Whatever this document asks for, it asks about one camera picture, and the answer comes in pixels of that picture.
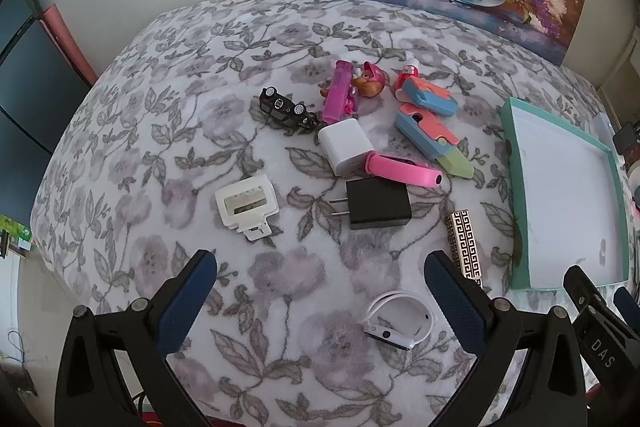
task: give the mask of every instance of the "gold and black rectangular object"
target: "gold and black rectangular object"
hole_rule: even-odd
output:
[[[476,238],[471,228],[468,210],[458,210],[445,218],[447,235],[453,261],[467,279],[473,279],[482,287],[480,260],[476,250]]]

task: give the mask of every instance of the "pink fitness band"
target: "pink fitness band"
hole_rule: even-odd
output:
[[[375,151],[367,156],[365,171],[373,176],[418,187],[438,187],[442,181],[442,172],[437,169],[407,158],[386,156]]]

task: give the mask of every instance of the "bed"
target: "bed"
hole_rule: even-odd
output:
[[[460,103],[447,126],[463,137],[475,175],[411,187],[414,219],[405,227],[351,232],[332,216],[329,201],[344,197],[345,180],[334,177],[317,133],[278,127],[258,96],[274,86],[320,110],[319,87],[338,58],[370,60],[393,80],[408,52]],[[570,70],[419,10],[359,0],[175,9],[136,36],[79,107],[36,198],[35,242],[97,313],[152,296],[197,249],[215,251],[218,280],[169,356],[205,413],[247,426],[427,425],[473,356],[439,311],[411,353],[364,337],[358,320],[382,292],[427,293],[421,267],[430,251],[448,251],[447,214],[469,209],[489,296],[545,313],[557,303],[575,316],[564,292],[510,291],[511,188],[497,112],[510,96],[587,132],[603,111]],[[361,99],[358,120],[377,150],[424,161],[394,127],[397,109],[385,89]],[[273,182],[280,212],[270,218],[273,234],[249,243],[223,226],[214,191],[256,172]],[[603,294],[611,304],[612,288]],[[485,422],[504,407],[522,359]]]

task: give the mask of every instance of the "metal screw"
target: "metal screw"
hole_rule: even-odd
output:
[[[79,306],[76,306],[74,308],[74,317],[76,319],[81,319],[86,315],[86,312],[87,312],[86,306],[80,304]]]
[[[149,306],[149,301],[144,297],[140,297],[131,303],[131,309],[135,312],[143,312],[147,306]]]
[[[503,299],[502,297],[495,299],[494,301],[495,309],[500,310],[501,312],[507,311],[511,308],[511,303],[507,299]]]
[[[559,319],[566,318],[566,310],[562,306],[554,306],[554,315]]]

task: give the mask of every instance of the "black charger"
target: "black charger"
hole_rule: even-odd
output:
[[[411,220],[411,203],[404,183],[374,176],[346,185],[347,197],[329,203],[347,202],[348,212],[332,216],[349,216],[351,230],[402,227]]]

